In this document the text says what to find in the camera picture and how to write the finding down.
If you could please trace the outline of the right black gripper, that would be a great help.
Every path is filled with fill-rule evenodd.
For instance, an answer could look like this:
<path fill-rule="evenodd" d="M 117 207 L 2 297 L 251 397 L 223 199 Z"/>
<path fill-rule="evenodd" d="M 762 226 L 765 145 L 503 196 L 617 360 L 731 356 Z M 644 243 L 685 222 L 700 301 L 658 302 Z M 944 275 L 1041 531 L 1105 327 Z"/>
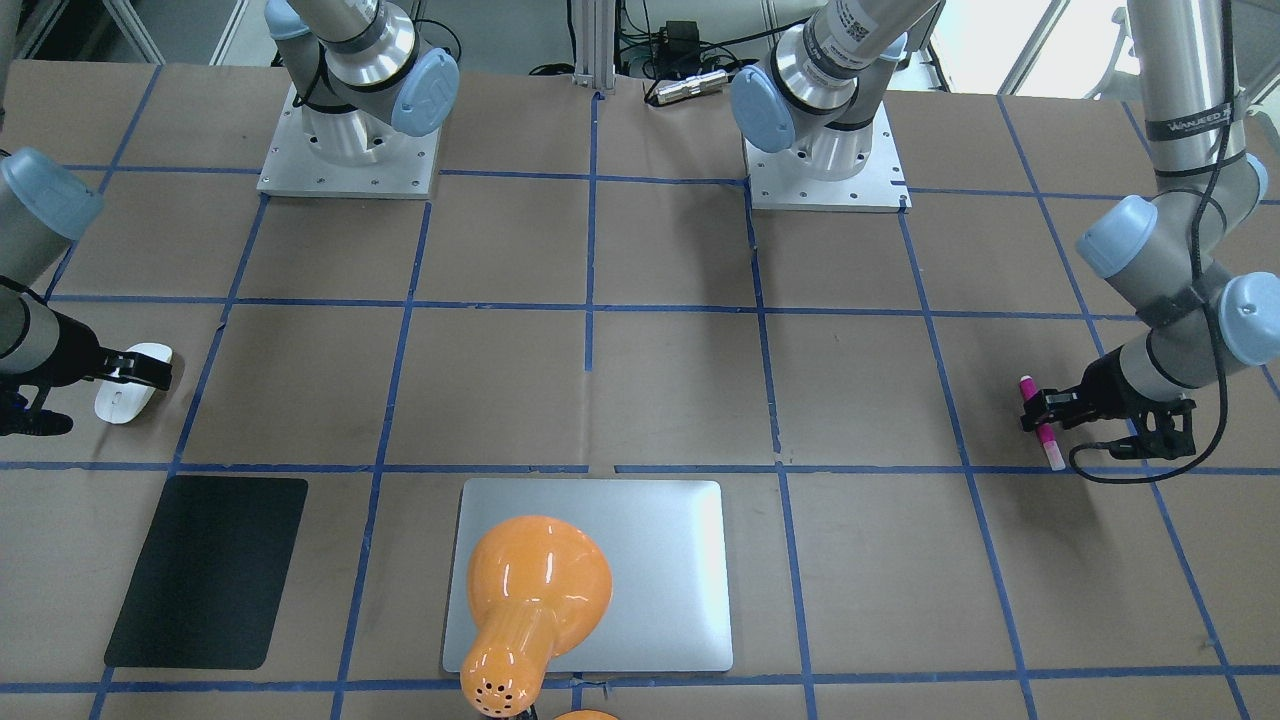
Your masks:
<path fill-rule="evenodd" d="M 41 387 L 60 388 L 99 379 L 169 391 L 173 365 L 138 351 L 104 347 L 95 334 L 63 334 L 52 355 L 40 365 Z"/>

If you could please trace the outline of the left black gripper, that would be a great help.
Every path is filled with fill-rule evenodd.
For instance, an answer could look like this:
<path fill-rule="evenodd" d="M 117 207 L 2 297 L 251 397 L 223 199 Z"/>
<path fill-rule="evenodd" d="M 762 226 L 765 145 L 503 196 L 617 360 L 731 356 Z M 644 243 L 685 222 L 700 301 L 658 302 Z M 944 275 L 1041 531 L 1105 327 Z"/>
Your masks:
<path fill-rule="evenodd" d="M 1030 402 L 1030 413 L 1021 414 L 1020 427 L 1024 430 L 1034 419 L 1037 424 L 1070 429 L 1092 421 L 1133 419 L 1149 407 L 1151 398 L 1124 375 L 1120 356 L 1106 355 L 1093 361 L 1080 383 L 1068 392 L 1039 392 Z"/>

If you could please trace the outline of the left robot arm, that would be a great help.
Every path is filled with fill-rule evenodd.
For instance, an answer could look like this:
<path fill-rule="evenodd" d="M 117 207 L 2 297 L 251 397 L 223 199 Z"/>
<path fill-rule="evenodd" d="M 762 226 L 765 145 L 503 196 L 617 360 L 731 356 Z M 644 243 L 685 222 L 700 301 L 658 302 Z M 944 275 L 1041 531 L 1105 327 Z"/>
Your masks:
<path fill-rule="evenodd" d="M 928 1 L 828 1 L 786 29 L 771 55 L 730 86 L 744 138 L 763 152 L 845 129 L 867 97 L 858 82 L 928 10 Z M 1277 297 L 1277 277 L 1234 275 L 1213 260 L 1267 191 L 1245 149 L 1228 1 L 1130 1 L 1144 137 L 1156 195 L 1130 195 L 1076 251 L 1134 309 L 1147 332 L 1092 363 L 1070 389 L 1024 404 L 1025 430 L 1101 419 L 1179 416 L 1193 389 L 1277 356 L 1277 314 L 1245 301 Z"/>

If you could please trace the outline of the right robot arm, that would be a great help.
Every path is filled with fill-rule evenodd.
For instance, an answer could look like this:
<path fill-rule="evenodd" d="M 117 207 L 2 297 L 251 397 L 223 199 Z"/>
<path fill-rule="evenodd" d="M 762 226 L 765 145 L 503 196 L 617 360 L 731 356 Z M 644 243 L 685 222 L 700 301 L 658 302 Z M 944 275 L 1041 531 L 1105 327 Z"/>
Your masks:
<path fill-rule="evenodd" d="M 389 1 L 269 1 L 268 32 L 288 70 L 257 188 L 280 199 L 429 196 L 460 91 L 460 44 L 436 46 Z M 102 199 L 35 149 L 3 159 L 3 388 L 110 380 L 168 389 L 172 365 L 105 348 L 52 310 L 35 283 L 79 241 Z"/>

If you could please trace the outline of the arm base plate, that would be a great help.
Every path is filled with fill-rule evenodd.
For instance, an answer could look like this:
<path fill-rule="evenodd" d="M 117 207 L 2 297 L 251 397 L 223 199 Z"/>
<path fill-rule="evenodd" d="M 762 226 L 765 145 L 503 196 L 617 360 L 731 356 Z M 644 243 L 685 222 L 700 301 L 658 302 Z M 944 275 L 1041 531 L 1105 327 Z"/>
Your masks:
<path fill-rule="evenodd" d="M 431 197 L 443 129 L 412 137 L 353 110 L 320 113 L 285 92 L 256 188 L 273 197 Z"/>
<path fill-rule="evenodd" d="M 751 205 L 781 211 L 899 213 L 913 206 L 884 105 L 855 131 L 822 128 L 782 152 L 742 142 Z"/>

